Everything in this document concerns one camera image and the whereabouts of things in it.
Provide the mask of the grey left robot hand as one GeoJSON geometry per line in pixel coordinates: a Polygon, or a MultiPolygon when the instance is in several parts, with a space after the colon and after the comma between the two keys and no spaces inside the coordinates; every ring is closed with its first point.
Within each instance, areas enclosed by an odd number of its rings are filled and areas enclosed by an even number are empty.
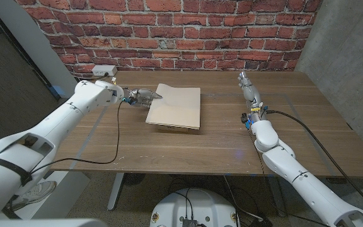
{"type": "Polygon", "coordinates": [[[124,88],[124,101],[135,107],[149,108],[154,99],[162,99],[163,97],[156,92],[146,88],[133,89],[124,88]]]}

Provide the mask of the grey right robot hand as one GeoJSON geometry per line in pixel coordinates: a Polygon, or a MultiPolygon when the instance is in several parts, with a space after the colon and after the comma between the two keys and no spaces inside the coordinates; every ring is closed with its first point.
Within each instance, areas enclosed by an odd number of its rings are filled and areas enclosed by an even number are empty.
{"type": "Polygon", "coordinates": [[[261,100],[260,93],[244,71],[239,73],[238,81],[238,86],[242,89],[246,105],[250,110],[251,121],[266,120],[265,106],[261,100]]]}

